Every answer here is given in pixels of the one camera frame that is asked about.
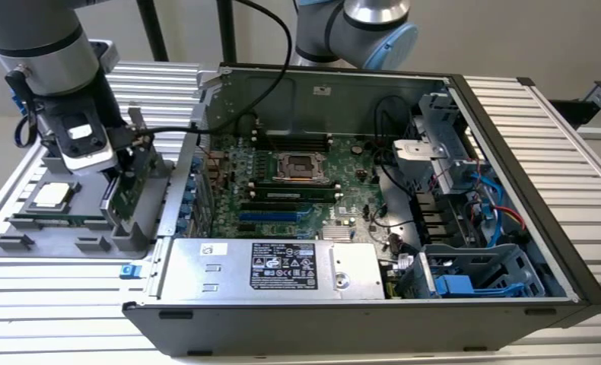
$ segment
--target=robotic arm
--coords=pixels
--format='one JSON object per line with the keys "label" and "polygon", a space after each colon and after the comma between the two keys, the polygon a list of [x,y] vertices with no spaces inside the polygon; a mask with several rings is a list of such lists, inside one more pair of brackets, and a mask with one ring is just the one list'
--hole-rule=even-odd
{"label": "robotic arm", "polygon": [[54,132],[51,151],[78,174],[113,169],[118,156],[107,129],[126,123],[74,9],[97,1],[0,0],[0,62],[6,79]]}
{"label": "robotic arm", "polygon": [[398,68],[418,34],[408,17],[409,0],[298,0],[296,65],[344,59],[357,68]]}
{"label": "robotic arm", "polygon": [[[75,9],[106,0],[0,0],[0,62],[6,79],[52,134],[42,143],[66,168],[85,175],[125,171],[127,135],[118,103]],[[340,59],[358,68],[394,69],[417,39],[408,23],[409,0],[298,0],[297,64]],[[123,135],[122,146],[110,135]]]}

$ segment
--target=aluminum extrusion table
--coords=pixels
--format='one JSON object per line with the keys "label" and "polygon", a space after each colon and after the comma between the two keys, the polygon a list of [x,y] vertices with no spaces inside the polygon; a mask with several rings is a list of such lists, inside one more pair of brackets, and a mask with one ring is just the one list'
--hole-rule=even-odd
{"label": "aluminum extrusion table", "polygon": [[[150,126],[186,125],[199,68],[122,62],[109,80],[123,117],[129,120],[127,106],[137,100]],[[535,87],[513,78],[468,78],[468,83],[601,283],[601,161]],[[165,158],[175,162],[182,141],[181,133],[162,134],[155,141]],[[4,217],[19,210],[19,200],[43,173],[40,155],[42,148],[34,147],[2,189],[0,233]],[[601,363],[601,315],[573,328],[541,330],[490,353],[173,359],[122,315],[129,292],[146,283],[118,278],[125,263],[0,259],[0,363]]]}

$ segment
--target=green circuit board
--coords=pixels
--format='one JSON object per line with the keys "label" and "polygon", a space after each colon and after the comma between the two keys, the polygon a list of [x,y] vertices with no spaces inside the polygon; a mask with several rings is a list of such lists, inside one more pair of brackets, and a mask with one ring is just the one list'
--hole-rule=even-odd
{"label": "green circuit board", "polygon": [[[219,164],[223,171],[235,171],[235,181],[219,177],[215,183],[215,218],[213,237],[215,238],[298,238],[318,239],[326,226],[350,227],[352,242],[384,241],[386,233],[382,230],[370,232],[370,222],[364,219],[362,209],[369,205],[370,214],[384,203],[380,184],[372,182],[374,176],[374,162],[370,151],[357,155],[352,147],[364,147],[364,142],[356,138],[334,138],[329,152],[317,152],[322,161],[325,178],[341,185],[344,196],[337,203],[298,203],[301,218],[298,222],[254,222],[241,221],[242,203],[250,202],[247,184],[250,180],[271,182],[278,175],[279,154],[294,151],[257,151],[251,142],[233,136],[215,138],[211,149],[223,151],[226,156]],[[255,224],[255,230],[241,231],[241,224]]]}

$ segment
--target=white wall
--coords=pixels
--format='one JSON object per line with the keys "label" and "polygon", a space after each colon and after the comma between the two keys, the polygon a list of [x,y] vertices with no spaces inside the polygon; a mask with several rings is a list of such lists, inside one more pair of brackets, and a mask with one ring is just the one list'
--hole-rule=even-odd
{"label": "white wall", "polygon": [[[258,3],[292,20],[290,1]],[[277,24],[246,9],[235,16],[239,56],[279,62]],[[557,98],[580,97],[601,80],[601,0],[412,0],[409,20],[421,36],[405,71],[528,76]]]}
{"label": "white wall", "polygon": [[[258,0],[296,28],[292,0]],[[404,70],[528,76],[549,97],[580,97],[601,79],[601,0],[413,0],[421,27]],[[157,0],[171,60],[218,62],[222,47],[215,0]],[[123,59],[151,53],[134,0],[79,11],[90,37],[117,42]],[[278,25],[235,4],[238,57],[279,63]],[[16,115],[0,68],[0,115]]]}

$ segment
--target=warning label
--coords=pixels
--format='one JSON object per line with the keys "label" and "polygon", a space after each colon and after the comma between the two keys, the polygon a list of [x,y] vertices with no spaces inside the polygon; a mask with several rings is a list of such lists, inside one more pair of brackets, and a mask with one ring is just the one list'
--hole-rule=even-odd
{"label": "warning label", "polygon": [[251,287],[257,290],[318,289],[313,243],[254,243]]}

